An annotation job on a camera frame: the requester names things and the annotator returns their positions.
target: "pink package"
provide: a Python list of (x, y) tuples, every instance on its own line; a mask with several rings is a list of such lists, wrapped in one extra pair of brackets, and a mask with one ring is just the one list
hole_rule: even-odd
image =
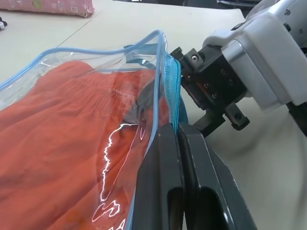
[(88, 17), (94, 12), (92, 0), (0, 0), (0, 9), (49, 12)]

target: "transparent plastic bag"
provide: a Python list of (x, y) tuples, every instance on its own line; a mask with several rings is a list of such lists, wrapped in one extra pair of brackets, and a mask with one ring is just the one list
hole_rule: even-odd
[(1, 228), (125, 229), (138, 168), (177, 113), (176, 64), (155, 31), (114, 51), (47, 50), (0, 84)]

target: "orange clothing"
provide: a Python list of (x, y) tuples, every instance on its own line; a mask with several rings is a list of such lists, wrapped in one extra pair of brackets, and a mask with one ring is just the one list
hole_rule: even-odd
[(124, 229), (152, 108), (146, 127), (122, 122), (154, 75), (67, 62), (0, 112), (1, 230)]

